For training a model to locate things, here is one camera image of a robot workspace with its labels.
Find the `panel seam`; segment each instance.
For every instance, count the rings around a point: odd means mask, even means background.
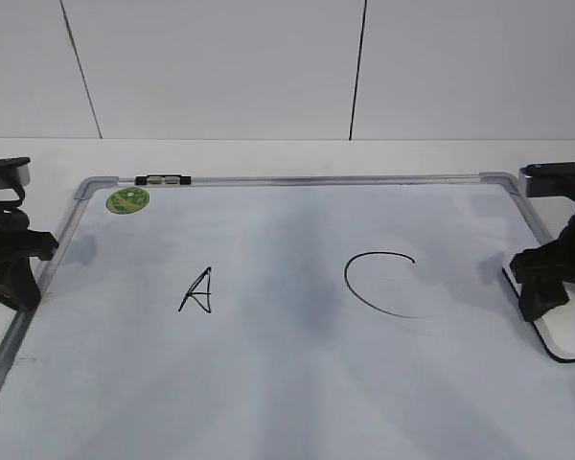
[[[98,137],[103,139],[103,134],[100,130],[100,124],[98,123],[98,117],[96,116],[96,109],[94,108],[94,103],[92,103],[91,95],[89,94],[89,87],[87,86],[87,80],[85,79],[85,74],[83,73],[83,67],[81,66],[81,59],[79,58],[79,51],[77,50],[77,45],[75,44],[75,38],[73,37],[73,31],[70,28],[70,21],[68,20],[68,15],[66,14],[66,9],[64,8],[63,0],[59,0],[59,5],[61,6],[61,13],[64,17],[64,24],[66,25],[66,31],[68,31],[68,37],[70,38],[70,44],[75,52],[75,59],[77,60],[77,65],[79,66],[80,77],[83,80],[83,87],[85,88],[85,94],[87,95],[87,100],[89,101],[89,107],[92,111],[92,117],[94,118],[94,123],[96,124],[96,130],[98,131]]]
[[[360,40],[357,47],[357,65],[356,65],[356,81],[354,83],[354,98],[352,99],[352,119],[349,124],[349,140],[353,139],[354,135],[354,118],[356,116],[356,99],[357,99],[357,84],[360,78],[360,63],[362,61],[362,44],[364,42],[364,26],[366,25],[366,7],[368,0],[364,0],[364,8],[362,9],[362,26],[360,28]]]

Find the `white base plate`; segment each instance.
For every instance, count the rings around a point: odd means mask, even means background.
[[[516,282],[509,268],[514,255],[506,257],[503,262],[503,271],[514,291],[521,292],[521,284]],[[533,322],[547,353],[561,362],[575,361],[575,285],[564,283],[568,304],[556,307]]]

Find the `table surface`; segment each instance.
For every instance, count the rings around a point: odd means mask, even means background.
[[[414,175],[506,172],[575,161],[575,141],[157,141],[0,139],[0,158],[32,158],[23,210],[34,230],[59,233],[83,179],[147,173],[192,176]],[[533,203],[553,235],[574,206]],[[0,305],[0,340],[13,312]]]

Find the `black clamp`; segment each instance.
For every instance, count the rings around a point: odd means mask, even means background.
[[[530,165],[520,171],[526,196],[566,196],[575,201],[575,163]],[[557,240],[526,249],[511,261],[521,284],[519,309],[525,321],[568,303],[564,283],[575,283],[575,215]]]
[[[30,258],[53,258],[58,242],[49,232],[28,230],[30,220],[19,210],[25,192],[19,172],[30,158],[0,160],[0,189],[12,189],[17,199],[0,201],[0,302],[17,311],[31,311],[40,302],[40,291]]]

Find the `round sticker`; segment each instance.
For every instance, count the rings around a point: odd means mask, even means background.
[[[147,190],[130,187],[115,192],[106,201],[106,209],[114,214],[132,214],[140,211],[150,202]]]

